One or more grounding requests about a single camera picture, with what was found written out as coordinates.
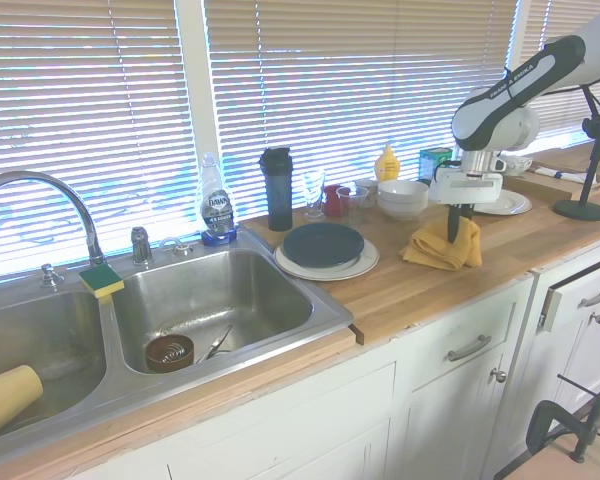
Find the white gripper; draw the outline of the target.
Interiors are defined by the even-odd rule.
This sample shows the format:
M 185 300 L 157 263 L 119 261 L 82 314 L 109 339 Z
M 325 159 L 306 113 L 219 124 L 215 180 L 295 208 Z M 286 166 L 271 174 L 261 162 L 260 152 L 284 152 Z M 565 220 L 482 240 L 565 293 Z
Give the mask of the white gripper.
M 473 204 L 495 202 L 502 184 L 503 176 L 499 173 L 470 175 L 458 168 L 448 167 L 436 170 L 429 187 L 429 199 L 450 205 L 447 217 L 447 241 L 450 244 L 456 240 L 460 217 L 471 220 L 474 215 Z

